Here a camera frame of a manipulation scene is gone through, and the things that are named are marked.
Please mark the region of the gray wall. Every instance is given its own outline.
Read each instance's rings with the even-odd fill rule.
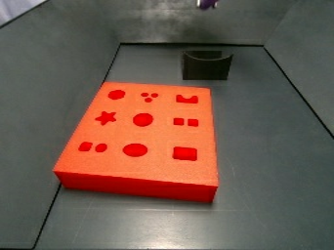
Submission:
[[[265,47],[334,134],[334,2],[300,1]]]
[[[50,1],[0,30],[0,248],[36,241],[51,170],[119,47],[99,3]]]
[[[202,11],[195,0],[106,0],[122,42],[264,45],[297,0],[221,0]]]

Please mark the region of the gray table surface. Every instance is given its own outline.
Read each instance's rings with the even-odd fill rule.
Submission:
[[[183,81],[183,50],[234,53],[229,81]],[[334,248],[334,144],[261,47],[122,46],[109,81],[209,87],[213,204],[60,189],[38,249]]]

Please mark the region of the star-shaped hole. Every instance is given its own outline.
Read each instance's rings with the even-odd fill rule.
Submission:
[[[106,112],[106,111],[102,111],[101,113],[101,116],[95,118],[97,121],[101,121],[101,125],[105,126],[110,121],[114,122],[117,121],[115,119],[115,114],[117,112]]]

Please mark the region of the red foam block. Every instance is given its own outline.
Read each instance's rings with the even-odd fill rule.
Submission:
[[[106,82],[54,172],[66,188],[211,202],[210,90]]]

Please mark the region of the black shape piece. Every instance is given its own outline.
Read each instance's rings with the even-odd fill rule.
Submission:
[[[221,51],[185,51],[183,79],[227,80],[233,57],[223,57]]]

